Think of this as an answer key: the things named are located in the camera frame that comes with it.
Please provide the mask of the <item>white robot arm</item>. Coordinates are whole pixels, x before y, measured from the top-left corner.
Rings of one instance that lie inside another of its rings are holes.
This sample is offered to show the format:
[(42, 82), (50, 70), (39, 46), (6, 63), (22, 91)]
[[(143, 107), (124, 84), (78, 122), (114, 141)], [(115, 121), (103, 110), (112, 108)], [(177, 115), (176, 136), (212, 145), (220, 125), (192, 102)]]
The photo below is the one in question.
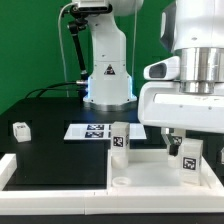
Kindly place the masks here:
[(140, 9), (144, 0), (72, 0), (70, 14), (88, 26), (93, 44), (93, 73), (84, 103), (97, 109), (138, 103), (144, 125), (224, 133), (224, 0), (173, 0), (153, 35), (170, 52), (144, 68), (147, 81), (137, 97), (124, 65), (126, 40), (114, 18)]

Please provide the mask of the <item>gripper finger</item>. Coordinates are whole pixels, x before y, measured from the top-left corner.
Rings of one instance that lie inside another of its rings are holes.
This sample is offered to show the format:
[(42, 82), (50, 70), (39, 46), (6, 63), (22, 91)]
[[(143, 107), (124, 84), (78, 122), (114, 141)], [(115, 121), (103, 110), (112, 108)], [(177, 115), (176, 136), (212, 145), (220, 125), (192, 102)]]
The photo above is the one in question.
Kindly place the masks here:
[(182, 144), (182, 137), (175, 135), (173, 128), (162, 128), (161, 136), (167, 145), (168, 154), (176, 157), (178, 155), (179, 147)]
[(217, 163), (224, 164), (224, 147), (217, 152)]

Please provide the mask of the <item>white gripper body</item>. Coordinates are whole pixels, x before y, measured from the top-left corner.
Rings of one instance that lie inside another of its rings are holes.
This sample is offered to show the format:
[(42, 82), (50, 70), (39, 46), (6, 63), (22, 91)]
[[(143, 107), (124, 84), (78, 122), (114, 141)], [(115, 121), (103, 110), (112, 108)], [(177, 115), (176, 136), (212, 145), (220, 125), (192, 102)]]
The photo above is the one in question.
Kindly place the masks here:
[(144, 68), (138, 119), (143, 125), (224, 133), (224, 83), (213, 94), (180, 92), (180, 59), (173, 56)]

